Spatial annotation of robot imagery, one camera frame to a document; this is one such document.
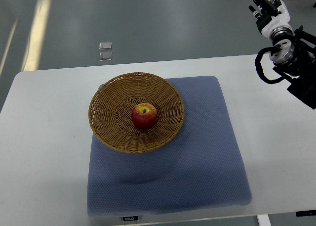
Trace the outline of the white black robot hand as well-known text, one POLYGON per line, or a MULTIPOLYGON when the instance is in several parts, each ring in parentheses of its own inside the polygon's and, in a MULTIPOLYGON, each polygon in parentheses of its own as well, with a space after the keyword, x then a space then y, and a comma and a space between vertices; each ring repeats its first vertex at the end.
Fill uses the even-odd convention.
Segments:
POLYGON ((290 15, 282 0, 252 0, 255 7, 249 6, 256 19, 261 35, 273 41, 281 35, 293 35, 289 25, 290 15))

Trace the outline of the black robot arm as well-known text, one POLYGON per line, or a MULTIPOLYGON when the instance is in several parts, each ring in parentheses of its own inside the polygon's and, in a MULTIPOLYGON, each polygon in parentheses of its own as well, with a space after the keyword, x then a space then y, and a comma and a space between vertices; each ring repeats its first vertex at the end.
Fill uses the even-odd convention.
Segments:
POLYGON ((280 29, 272 36, 270 60, 274 71, 290 82, 287 91, 309 106, 316 108, 316 37, 299 27, 295 31, 280 29))

